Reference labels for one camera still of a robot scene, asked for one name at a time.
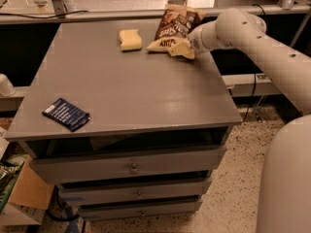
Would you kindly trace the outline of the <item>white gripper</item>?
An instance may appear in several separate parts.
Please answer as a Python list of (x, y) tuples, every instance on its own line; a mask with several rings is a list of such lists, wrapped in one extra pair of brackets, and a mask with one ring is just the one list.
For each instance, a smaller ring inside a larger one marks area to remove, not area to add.
[(188, 39), (171, 39), (168, 53), (171, 56), (195, 59), (195, 52), (226, 50), (228, 49), (224, 38), (226, 30), (227, 27), (218, 20), (203, 23), (191, 31)]

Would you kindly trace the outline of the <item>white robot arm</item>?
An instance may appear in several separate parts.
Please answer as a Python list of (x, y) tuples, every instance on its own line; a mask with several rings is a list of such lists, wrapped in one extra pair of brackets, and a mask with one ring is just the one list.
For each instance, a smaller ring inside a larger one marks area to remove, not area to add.
[(169, 54), (238, 49), (301, 111), (271, 141), (259, 188), (256, 233), (311, 233), (311, 59), (266, 35), (263, 19), (226, 9), (204, 23)]

